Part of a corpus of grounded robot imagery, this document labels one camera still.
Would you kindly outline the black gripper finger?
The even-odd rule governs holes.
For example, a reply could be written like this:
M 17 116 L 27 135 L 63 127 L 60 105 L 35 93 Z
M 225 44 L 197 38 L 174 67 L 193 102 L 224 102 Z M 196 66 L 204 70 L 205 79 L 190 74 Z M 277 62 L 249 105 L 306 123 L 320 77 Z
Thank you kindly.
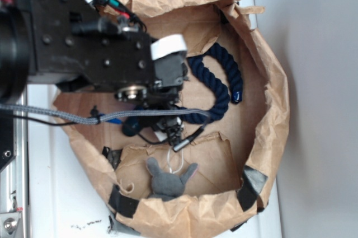
M 158 141 L 150 141 L 139 133 L 139 137 L 149 144 L 170 145 L 179 144 L 182 133 L 182 121 L 176 114 L 176 110 L 140 110 L 139 111 L 140 132 L 143 128 L 150 127 L 153 132 L 158 135 Z

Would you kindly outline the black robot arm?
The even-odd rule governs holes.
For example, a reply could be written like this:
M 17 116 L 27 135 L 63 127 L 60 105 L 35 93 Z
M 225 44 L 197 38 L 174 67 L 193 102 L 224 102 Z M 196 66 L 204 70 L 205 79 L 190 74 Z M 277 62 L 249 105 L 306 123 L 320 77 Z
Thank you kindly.
M 54 84 L 112 93 L 139 110 L 175 110 L 186 52 L 182 35 L 155 39 L 85 0 L 3 0 L 1 102 L 16 102 L 28 84 Z

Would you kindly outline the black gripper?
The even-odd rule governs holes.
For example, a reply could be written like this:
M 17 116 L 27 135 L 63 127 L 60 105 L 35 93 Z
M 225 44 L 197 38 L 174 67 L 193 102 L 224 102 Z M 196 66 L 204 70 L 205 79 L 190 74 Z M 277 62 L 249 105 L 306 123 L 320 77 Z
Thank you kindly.
M 13 0 L 13 97 L 29 83 L 63 92 L 107 92 L 143 107 L 178 101 L 187 45 L 155 39 L 85 0 Z

